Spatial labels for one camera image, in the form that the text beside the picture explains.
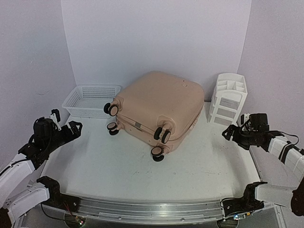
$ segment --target wire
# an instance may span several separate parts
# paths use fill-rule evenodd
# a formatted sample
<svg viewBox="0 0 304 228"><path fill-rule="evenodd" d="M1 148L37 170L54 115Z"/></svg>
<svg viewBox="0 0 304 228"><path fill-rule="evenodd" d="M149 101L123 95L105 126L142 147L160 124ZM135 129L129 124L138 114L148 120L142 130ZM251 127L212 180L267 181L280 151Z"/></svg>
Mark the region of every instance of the wire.
<svg viewBox="0 0 304 228"><path fill-rule="evenodd" d="M219 203L219 205L221 206L221 208L223 208L224 206L222 206L222 202L224 202L224 201L226 201L226 200L233 200L233 199L235 199L235 198L233 198L233 197L227 197L227 198L224 198L224 199L222 199L221 201L220 201L220 203Z"/></svg>
<svg viewBox="0 0 304 228"><path fill-rule="evenodd" d="M51 123L49 123L49 122L46 121L46 120L42 120L42 121L48 123L48 124L50 125L50 128L52 128ZM30 144L31 144L30 140L32 141L32 140L34 139L33 136L34 136L34 135L32 135L32 136L30 137L30 139L29 139L29 143L30 143ZM51 144L51 141L52 141L52 130L50 130L50 138L49 138L47 147L45 148L45 150L44 150L42 153L40 153L40 155L43 154L45 151L47 151L47 149L49 148L49 146L50 146L50 144ZM20 163L20 162L22 162L22 161L25 162L25 161L35 160L35 159L37 159L37 158L39 158L39 156L36 157L36 158L31 158L31 159L28 158L28 159L22 159L22 160L16 161L16 162L12 163L11 165L7 166L4 170L2 170L2 172L0 173L0 176L1 176L2 174L4 174L6 170L8 170L9 168L12 168L14 165L16 165L16 164L18 164L18 163Z"/></svg>
<svg viewBox="0 0 304 228"><path fill-rule="evenodd" d="M299 143L299 136L297 136L297 135L295 135L295 134L287 134L287 135L289 135L289 136L291 136L291 137L296 137L298 140L296 141L296 143L293 143L292 145L297 145L298 143Z"/></svg>
<svg viewBox="0 0 304 228"><path fill-rule="evenodd" d="M11 168L13 165L16 165L16 164L18 164L18 163L20 163L20 162L25 162L25 161L29 161L29 160L33 160L33 159L22 159L22 160L19 160L19 161L16 161L16 162L14 162L14 163L12 163L11 165L9 165L8 167L6 167L4 170L2 170L2 172L0 173L0 176L2 175L2 174L4 174L4 172L6 171L6 170L8 170L9 168Z"/></svg>
<svg viewBox="0 0 304 228"><path fill-rule="evenodd" d="M65 203L65 202L63 202L63 204L65 205L65 207L66 207L67 211L68 211L68 212L70 212L70 215L71 215L71 216L73 216L73 217L76 219L76 216L75 216L75 215L73 215L73 214L72 214L72 212L70 211L70 208L69 208L68 204L67 204L67 203Z"/></svg>
<svg viewBox="0 0 304 228"><path fill-rule="evenodd" d="M42 210L42 212L43 212L47 217L49 217L49 218L51 218L51 219L59 220L59 221L65 221L63 218L60 219L60 218L55 218L55 217L49 216L49 215L44 211L43 206L42 206L42 203L40 203L40 205L41 205L41 210Z"/></svg>

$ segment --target white plastic basket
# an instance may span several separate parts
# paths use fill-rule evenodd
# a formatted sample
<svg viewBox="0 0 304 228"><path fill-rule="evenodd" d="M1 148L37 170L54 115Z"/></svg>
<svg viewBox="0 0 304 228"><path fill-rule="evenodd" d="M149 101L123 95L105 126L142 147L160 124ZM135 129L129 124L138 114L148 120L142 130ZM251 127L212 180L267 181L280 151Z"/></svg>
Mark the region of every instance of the white plastic basket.
<svg viewBox="0 0 304 228"><path fill-rule="evenodd" d="M108 119L104 113L104 105L112 102L121 90L117 85L80 85L76 86L67 96L62 107L71 116Z"/></svg>

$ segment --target white storage rack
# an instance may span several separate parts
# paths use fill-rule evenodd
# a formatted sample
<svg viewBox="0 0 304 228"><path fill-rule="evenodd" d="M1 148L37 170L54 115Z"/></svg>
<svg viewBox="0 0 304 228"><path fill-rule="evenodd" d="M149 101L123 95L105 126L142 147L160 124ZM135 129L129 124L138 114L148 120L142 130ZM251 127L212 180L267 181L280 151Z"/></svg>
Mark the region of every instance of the white storage rack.
<svg viewBox="0 0 304 228"><path fill-rule="evenodd" d="M220 74L214 88L208 122L222 125L236 124L247 97L245 77Z"/></svg>

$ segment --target white wall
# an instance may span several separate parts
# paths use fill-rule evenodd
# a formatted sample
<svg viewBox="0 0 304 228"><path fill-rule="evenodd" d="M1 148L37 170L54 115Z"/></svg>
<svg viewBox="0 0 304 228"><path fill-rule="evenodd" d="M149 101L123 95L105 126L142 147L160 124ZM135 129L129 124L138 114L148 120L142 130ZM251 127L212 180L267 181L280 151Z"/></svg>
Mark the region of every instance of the white wall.
<svg viewBox="0 0 304 228"><path fill-rule="evenodd" d="M304 147L303 38L303 1L254 0L238 70L248 88L243 112L267 113L271 130L297 134L300 148ZM253 149L266 181L298 185L278 159ZM288 212L285 216L288 227L304 227L304 219Z"/></svg>
<svg viewBox="0 0 304 228"><path fill-rule="evenodd" d="M75 80L126 86L151 70L200 83L237 72L251 0L62 0Z"/></svg>
<svg viewBox="0 0 304 228"><path fill-rule="evenodd" d="M33 134L33 123L59 108L75 87L60 0L1 1L0 167Z"/></svg>

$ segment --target white backdrop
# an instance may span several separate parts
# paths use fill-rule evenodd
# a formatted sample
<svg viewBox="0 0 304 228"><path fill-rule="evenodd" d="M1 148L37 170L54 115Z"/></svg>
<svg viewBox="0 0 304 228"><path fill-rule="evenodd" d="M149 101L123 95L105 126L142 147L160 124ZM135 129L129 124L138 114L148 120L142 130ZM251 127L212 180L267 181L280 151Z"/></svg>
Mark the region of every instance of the white backdrop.
<svg viewBox="0 0 304 228"><path fill-rule="evenodd" d="M151 70L200 83L238 70L251 0L62 0L76 84L126 86Z"/></svg>

